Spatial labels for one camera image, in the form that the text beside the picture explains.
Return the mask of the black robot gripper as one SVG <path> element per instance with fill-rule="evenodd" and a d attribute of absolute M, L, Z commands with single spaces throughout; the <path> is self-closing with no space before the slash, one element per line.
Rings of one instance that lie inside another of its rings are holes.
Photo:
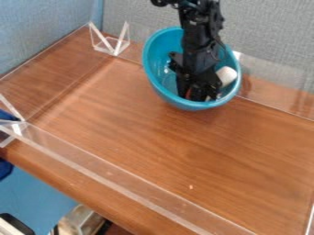
<path fill-rule="evenodd" d="M 219 51 L 226 50 L 226 47 L 217 42 L 208 43 L 206 46 L 192 50 L 188 47 L 183 48 L 182 52 L 171 51 L 170 56 L 170 69 L 176 74 L 176 90 L 178 95 L 190 99 L 190 86 L 191 86 L 191 100 L 204 102 L 207 98 L 217 100 L 222 82 L 195 82 L 195 77 L 206 72 L 210 68 L 215 69 L 217 64 L 226 58 L 219 55 Z"/>

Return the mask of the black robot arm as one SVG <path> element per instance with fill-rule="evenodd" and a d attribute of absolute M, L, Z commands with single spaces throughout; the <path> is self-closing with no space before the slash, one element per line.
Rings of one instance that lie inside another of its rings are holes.
<path fill-rule="evenodd" d="M 222 81 L 215 75 L 215 66 L 222 60 L 219 51 L 226 49 L 219 36 L 225 22 L 219 0 L 151 0 L 151 3 L 178 10 L 183 52 L 168 53 L 178 95 L 196 102 L 207 98 L 217 100 Z"/>

